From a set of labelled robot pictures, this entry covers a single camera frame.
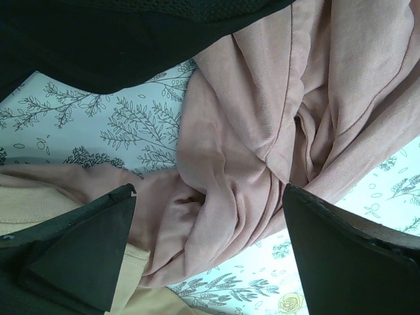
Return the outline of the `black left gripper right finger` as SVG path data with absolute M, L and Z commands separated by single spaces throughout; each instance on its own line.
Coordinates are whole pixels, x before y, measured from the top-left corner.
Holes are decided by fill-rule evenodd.
M 419 313 L 419 237 L 290 184 L 282 203 L 309 314 Z

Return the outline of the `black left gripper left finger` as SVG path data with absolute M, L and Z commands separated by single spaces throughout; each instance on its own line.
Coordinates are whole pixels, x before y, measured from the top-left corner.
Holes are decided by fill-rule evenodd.
M 126 184 L 65 214 L 2 234 L 1 311 L 110 311 L 135 192 Z

